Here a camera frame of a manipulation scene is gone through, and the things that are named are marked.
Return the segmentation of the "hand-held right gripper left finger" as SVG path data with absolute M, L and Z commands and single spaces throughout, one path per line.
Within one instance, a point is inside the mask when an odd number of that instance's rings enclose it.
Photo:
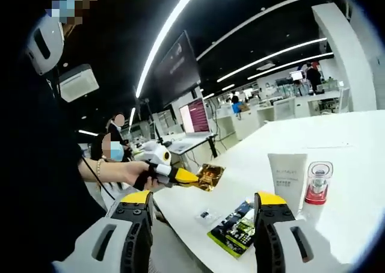
M 153 193 L 128 194 L 75 242 L 56 272 L 148 272 L 153 244 Z

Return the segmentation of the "person's left hand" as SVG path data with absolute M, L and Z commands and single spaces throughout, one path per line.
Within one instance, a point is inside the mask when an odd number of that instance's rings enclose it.
M 139 191 L 159 191 L 165 185 L 155 176 L 152 165 L 143 161 L 119 163 L 119 182 L 127 183 Z

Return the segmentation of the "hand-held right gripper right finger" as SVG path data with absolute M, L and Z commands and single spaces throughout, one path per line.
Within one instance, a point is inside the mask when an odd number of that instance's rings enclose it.
M 278 195 L 254 195 L 253 245 L 258 272 L 339 272 L 330 243 L 312 225 L 295 219 Z

